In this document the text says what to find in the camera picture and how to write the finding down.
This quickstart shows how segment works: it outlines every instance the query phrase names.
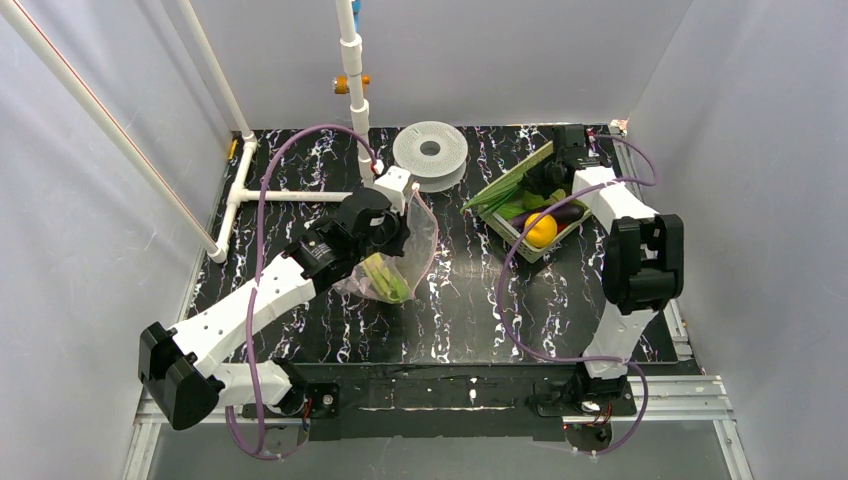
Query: green vegetable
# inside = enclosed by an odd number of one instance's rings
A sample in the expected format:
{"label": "green vegetable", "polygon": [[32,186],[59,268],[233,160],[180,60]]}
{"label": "green vegetable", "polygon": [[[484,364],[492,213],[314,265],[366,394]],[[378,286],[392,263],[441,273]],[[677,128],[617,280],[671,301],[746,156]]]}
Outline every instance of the green vegetable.
{"label": "green vegetable", "polygon": [[550,197],[544,198],[541,195],[536,195],[530,192],[524,192],[524,210],[535,210],[540,207],[549,207],[556,202],[566,197],[565,190],[559,189],[551,194]]}
{"label": "green vegetable", "polygon": [[498,180],[501,180],[497,184],[489,185],[484,188],[480,193],[477,194],[476,197],[472,198],[465,205],[459,209],[460,213],[465,212],[471,207],[476,207],[477,205],[491,205],[494,202],[502,199],[504,196],[507,198],[511,197],[518,191],[518,183],[523,178],[522,175],[515,175],[509,177],[501,177]]}
{"label": "green vegetable", "polygon": [[510,220],[524,213],[524,208],[520,205],[515,205],[514,203],[507,203],[502,205],[501,208],[497,210],[497,213],[503,217],[504,220]]}
{"label": "green vegetable", "polygon": [[516,185],[510,191],[503,194],[503,196],[501,196],[501,198],[492,202],[491,205],[487,205],[485,208],[480,210],[480,212],[477,215],[479,215],[480,217],[483,217],[484,215],[489,215],[492,212],[497,211],[497,209],[500,208],[506,202],[508,202],[512,198],[513,195],[518,193],[519,189],[520,189],[520,187]]}

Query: orange valve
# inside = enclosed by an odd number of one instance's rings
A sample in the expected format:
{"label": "orange valve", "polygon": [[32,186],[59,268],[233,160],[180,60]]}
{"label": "orange valve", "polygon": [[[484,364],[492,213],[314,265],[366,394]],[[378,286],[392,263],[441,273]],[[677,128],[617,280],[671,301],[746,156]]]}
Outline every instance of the orange valve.
{"label": "orange valve", "polygon": [[[362,76],[362,89],[365,90],[366,85],[371,84],[371,76],[363,75]],[[345,93],[350,93],[350,86],[347,84],[347,77],[344,75],[339,75],[333,80],[333,91],[339,95],[344,95]]]}

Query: black bracket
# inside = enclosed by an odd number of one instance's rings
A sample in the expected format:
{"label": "black bracket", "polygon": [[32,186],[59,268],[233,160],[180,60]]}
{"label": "black bracket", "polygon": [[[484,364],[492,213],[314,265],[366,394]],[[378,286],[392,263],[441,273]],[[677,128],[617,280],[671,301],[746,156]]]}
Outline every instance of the black bracket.
{"label": "black bracket", "polygon": [[[644,258],[643,245],[656,258]],[[677,215],[613,220],[602,277],[604,295],[624,315],[665,308],[683,291],[683,221]]]}
{"label": "black bracket", "polygon": [[565,185],[574,183],[574,173],[599,165],[609,166],[609,159],[589,156],[589,137],[581,124],[554,127],[554,154],[534,166],[521,180],[521,187],[548,198]]}
{"label": "black bracket", "polygon": [[391,211],[385,195],[363,188],[342,200],[334,217],[316,220],[283,249],[283,255],[303,267],[303,277],[311,279],[319,293],[376,252],[403,256],[407,238],[406,218]]}
{"label": "black bracket", "polygon": [[591,378],[586,364],[576,366],[568,381],[546,380],[533,385],[528,404],[541,417],[586,415],[581,405],[594,402],[602,409],[611,408],[615,415],[635,415],[636,403],[627,376],[603,380]]}
{"label": "black bracket", "polygon": [[214,375],[203,378],[193,365],[197,358],[185,354],[173,335],[159,322],[141,333],[138,378],[174,430],[184,430],[215,409],[224,384]]}

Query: white panel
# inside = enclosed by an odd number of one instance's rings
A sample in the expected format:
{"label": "white panel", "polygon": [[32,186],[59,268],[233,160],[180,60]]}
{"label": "white panel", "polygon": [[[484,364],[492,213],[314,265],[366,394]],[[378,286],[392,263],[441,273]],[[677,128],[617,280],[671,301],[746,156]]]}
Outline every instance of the white panel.
{"label": "white panel", "polygon": [[[209,218],[229,133],[193,105],[148,2],[23,3]],[[176,319],[199,247],[3,20],[0,112],[0,476],[118,478],[138,335]]]}
{"label": "white panel", "polygon": [[696,0],[630,122],[686,225],[682,312],[755,478],[845,478],[848,9]]}
{"label": "white panel", "polygon": [[[371,124],[626,117],[690,1],[365,0]],[[253,128],[349,124],[332,1],[193,3]]]}

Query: eggplant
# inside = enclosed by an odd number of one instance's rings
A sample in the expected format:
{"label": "eggplant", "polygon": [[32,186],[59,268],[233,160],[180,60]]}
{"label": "eggplant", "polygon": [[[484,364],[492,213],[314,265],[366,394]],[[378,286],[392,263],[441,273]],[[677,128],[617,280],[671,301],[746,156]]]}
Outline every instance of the eggplant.
{"label": "eggplant", "polygon": [[[540,207],[534,208],[533,210],[522,213],[521,215],[517,215],[513,217],[509,224],[515,228],[523,228],[524,222],[533,215],[534,213],[539,213],[545,211],[548,207]],[[579,203],[566,203],[565,205],[559,207],[558,209],[551,212],[551,216],[554,217],[554,220],[557,221],[557,225],[567,225],[570,223],[574,223],[586,214],[586,207],[580,205]]]}

